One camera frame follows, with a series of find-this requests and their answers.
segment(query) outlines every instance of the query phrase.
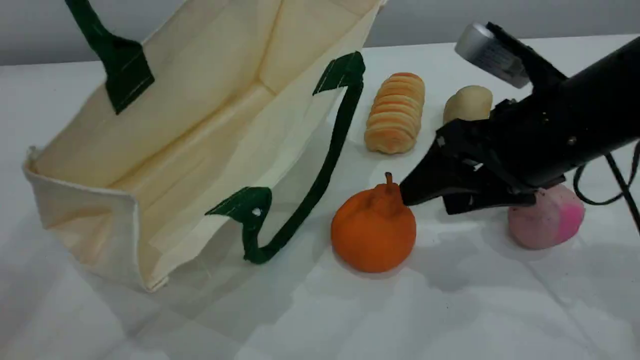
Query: pink object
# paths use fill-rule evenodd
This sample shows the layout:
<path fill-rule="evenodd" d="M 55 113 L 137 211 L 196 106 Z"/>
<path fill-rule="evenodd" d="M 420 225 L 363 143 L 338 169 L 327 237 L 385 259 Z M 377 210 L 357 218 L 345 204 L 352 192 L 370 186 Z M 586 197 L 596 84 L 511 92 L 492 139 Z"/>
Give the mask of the pink object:
<path fill-rule="evenodd" d="M 547 249 L 578 233 L 584 220 L 584 204 L 564 185 L 536 194 L 528 208 L 509 208 L 509 230 L 514 240 L 528 249 Z"/>

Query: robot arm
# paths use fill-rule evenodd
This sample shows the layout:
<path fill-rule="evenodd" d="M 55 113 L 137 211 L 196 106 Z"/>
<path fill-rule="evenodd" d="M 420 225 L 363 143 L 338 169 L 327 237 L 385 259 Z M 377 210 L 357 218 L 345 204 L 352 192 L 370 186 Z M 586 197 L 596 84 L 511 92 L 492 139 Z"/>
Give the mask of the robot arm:
<path fill-rule="evenodd" d="M 533 205 L 535 191 L 565 172 L 640 138 L 640 38 L 571 78 L 491 23 L 467 28 L 456 52 L 513 86 L 531 81 L 533 91 L 486 120 L 441 127 L 400 184 L 406 205 L 442 196 L 451 215 Z"/>

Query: table surface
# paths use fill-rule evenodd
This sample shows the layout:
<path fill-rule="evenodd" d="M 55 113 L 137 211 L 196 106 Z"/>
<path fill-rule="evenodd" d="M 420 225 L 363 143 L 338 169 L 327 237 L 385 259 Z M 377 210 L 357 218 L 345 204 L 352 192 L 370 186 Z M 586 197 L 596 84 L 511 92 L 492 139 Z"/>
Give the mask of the table surface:
<path fill-rule="evenodd" d="M 572 75 L 634 37 L 526 43 Z M 348 192 L 381 182 L 384 171 L 404 177 L 426 152 L 444 103 L 457 89 L 483 85 L 497 101 L 531 91 L 473 67 L 453 47 L 365 49 L 356 125 L 325 199 L 292 242 L 269 264 L 237 274 L 232 284 L 211 284 L 207 265 L 194 261 L 153 295 L 75 265 L 41 229 L 20 171 L 28 146 L 45 145 L 104 79 L 101 65 L 0 67 L 0 357 L 640 357 L 640 238 L 623 201 L 588 206 L 576 237 L 533 252 L 509 240 L 505 209 L 450 217 L 434 200 L 414 208 L 418 240 L 401 268 L 363 275 L 334 256 L 326 229 L 335 207 Z M 388 158 L 364 151 L 361 125 L 379 85 L 397 71 L 424 79 L 427 110 L 416 149 Z M 627 173 L 631 155 L 630 147 L 615 153 Z M 602 159 L 587 168 L 582 184 L 593 199 L 616 193 Z"/>

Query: silver metal part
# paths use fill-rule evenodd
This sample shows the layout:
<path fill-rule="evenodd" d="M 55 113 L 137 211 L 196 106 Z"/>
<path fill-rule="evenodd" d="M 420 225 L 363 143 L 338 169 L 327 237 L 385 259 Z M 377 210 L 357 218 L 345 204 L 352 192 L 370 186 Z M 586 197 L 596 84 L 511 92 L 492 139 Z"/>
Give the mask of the silver metal part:
<path fill-rule="evenodd" d="M 473 23 L 467 26 L 456 44 L 456 53 L 517 88 L 523 88 L 529 83 L 522 61 L 502 46 L 483 25 Z"/>

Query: tote bag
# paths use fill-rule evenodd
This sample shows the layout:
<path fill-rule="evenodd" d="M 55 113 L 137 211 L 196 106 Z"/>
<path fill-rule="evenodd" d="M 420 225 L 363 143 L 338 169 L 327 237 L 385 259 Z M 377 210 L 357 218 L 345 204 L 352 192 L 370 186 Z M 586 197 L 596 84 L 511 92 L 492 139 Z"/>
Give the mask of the tote bag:
<path fill-rule="evenodd" d="M 42 225 L 89 271 L 155 291 L 228 221 L 270 260 L 323 196 L 362 92 L 380 0 L 188 0 L 148 40 L 67 4 L 106 81 L 23 171 Z M 289 171 L 343 88 L 327 152 Z M 286 177 L 303 191 L 274 198 Z M 270 217 L 272 204 L 295 204 Z M 260 233 L 273 233 L 262 239 Z"/>

